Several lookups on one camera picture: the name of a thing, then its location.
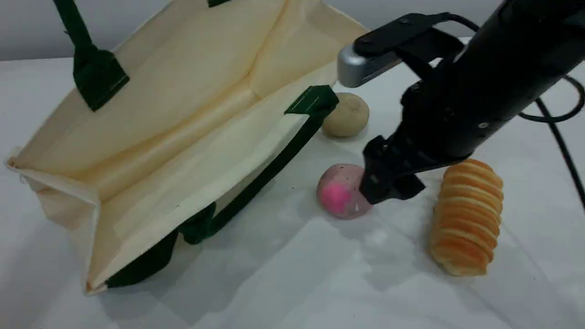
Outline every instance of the pastry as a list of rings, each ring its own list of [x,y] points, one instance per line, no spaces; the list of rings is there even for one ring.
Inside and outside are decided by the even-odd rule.
[[[336,164],[319,180],[317,199],[328,213],[351,220],[370,211],[373,206],[360,192],[364,168],[355,164]]]
[[[370,118],[370,108],[358,95],[337,93],[339,104],[323,121],[323,131],[333,137],[354,137]]]
[[[429,251],[451,275],[485,275],[500,235],[502,179],[473,159],[451,166],[443,178]]]

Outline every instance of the spiral bread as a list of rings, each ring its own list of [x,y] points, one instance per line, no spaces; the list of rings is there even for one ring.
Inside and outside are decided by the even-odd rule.
[[[485,275],[500,235],[502,179],[473,159],[451,166],[443,178],[429,251],[451,275]]]

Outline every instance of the white table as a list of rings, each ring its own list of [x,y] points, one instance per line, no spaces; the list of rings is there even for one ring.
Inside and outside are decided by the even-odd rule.
[[[71,59],[0,62],[0,154],[24,145],[73,88],[71,68]],[[572,75],[585,82],[585,66]],[[500,245],[485,277],[446,276],[424,252],[441,170],[421,175],[428,188],[418,197],[358,220],[318,207],[320,175],[335,163],[361,165],[366,142],[399,123],[400,96],[415,81],[400,65],[352,90],[372,110],[366,132],[347,141],[318,133],[198,258],[179,246],[147,282],[96,297],[82,295],[66,233],[1,168],[0,327],[583,328],[585,215],[544,124],[513,119],[475,155],[505,183]],[[559,83],[544,99],[561,113],[577,96]],[[560,127],[585,177],[585,114]]]

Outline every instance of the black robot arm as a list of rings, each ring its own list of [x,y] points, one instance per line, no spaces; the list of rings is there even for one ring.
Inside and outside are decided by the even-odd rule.
[[[447,20],[477,30],[449,13],[409,14],[340,52],[348,87],[400,61],[421,79],[402,97],[397,130],[364,149],[360,191],[372,204],[417,195],[424,185],[415,173],[465,160],[585,58],[583,0],[504,1],[465,47],[433,28]]]

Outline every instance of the canvas tote bag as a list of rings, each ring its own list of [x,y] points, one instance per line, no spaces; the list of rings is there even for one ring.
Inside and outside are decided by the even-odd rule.
[[[174,0],[111,53],[54,1],[77,88],[5,164],[69,231],[86,294],[218,232],[334,109],[337,53],[366,33],[320,0]]]

